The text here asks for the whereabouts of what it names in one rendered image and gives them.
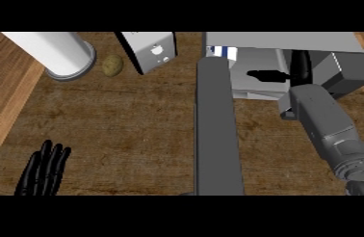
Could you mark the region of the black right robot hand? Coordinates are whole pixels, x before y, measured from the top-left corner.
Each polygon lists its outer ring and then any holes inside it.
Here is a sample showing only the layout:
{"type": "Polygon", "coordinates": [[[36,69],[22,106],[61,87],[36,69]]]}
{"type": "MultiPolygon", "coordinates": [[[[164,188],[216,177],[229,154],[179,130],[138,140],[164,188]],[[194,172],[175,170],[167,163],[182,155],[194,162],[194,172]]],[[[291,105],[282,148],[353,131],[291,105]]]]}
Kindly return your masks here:
{"type": "Polygon", "coordinates": [[[290,81],[291,87],[310,84],[312,67],[307,51],[291,51],[291,61],[287,73],[278,70],[248,70],[247,75],[265,83],[284,83],[285,81],[290,81]]]}

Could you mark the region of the white toaster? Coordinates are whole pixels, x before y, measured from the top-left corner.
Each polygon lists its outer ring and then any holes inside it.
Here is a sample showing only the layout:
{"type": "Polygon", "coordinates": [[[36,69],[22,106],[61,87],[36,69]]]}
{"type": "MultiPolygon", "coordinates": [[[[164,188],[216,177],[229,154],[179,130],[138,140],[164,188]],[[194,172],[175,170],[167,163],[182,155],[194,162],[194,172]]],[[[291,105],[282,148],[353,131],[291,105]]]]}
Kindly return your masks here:
{"type": "Polygon", "coordinates": [[[173,32],[114,32],[139,75],[167,63],[178,55],[173,32]]]}

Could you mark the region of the white cylindrical canister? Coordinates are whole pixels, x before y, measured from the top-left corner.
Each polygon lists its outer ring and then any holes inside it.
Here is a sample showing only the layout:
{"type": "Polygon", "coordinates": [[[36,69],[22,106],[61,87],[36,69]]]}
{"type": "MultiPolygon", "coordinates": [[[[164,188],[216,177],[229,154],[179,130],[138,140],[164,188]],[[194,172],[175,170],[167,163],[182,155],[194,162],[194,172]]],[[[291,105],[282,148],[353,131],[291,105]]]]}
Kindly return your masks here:
{"type": "Polygon", "coordinates": [[[2,35],[44,66],[57,81],[72,81],[91,70],[97,51],[75,32],[4,32],[2,35]]]}

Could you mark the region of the brown potato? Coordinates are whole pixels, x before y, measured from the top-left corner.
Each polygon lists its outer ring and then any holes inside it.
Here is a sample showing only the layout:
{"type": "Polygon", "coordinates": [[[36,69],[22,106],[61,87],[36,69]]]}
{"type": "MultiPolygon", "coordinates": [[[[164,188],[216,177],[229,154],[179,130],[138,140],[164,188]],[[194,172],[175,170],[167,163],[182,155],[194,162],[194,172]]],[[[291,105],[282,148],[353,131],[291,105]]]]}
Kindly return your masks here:
{"type": "Polygon", "coordinates": [[[116,76],[123,68],[122,57],[116,54],[108,55],[101,62],[101,72],[107,77],[116,76]]]}

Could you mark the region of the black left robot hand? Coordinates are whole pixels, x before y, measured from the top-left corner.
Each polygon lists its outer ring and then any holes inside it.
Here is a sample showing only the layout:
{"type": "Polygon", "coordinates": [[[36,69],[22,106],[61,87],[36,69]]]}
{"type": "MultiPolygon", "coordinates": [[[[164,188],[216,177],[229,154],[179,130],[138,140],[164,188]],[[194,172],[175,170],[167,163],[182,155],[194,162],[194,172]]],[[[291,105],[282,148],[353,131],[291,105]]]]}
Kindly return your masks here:
{"type": "Polygon", "coordinates": [[[16,196],[54,196],[58,192],[61,175],[70,148],[52,145],[45,140],[30,154],[16,186],[16,196]]]}

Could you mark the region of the white and blue milk carton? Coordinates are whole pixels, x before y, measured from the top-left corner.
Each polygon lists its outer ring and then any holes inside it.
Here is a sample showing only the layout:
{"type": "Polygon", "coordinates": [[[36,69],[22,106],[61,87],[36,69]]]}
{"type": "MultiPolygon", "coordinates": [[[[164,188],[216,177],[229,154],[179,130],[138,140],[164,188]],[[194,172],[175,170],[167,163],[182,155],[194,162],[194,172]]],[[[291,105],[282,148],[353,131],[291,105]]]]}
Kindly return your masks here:
{"type": "Polygon", "coordinates": [[[223,57],[234,61],[237,58],[237,48],[229,46],[209,46],[207,55],[215,57],[223,57]]]}

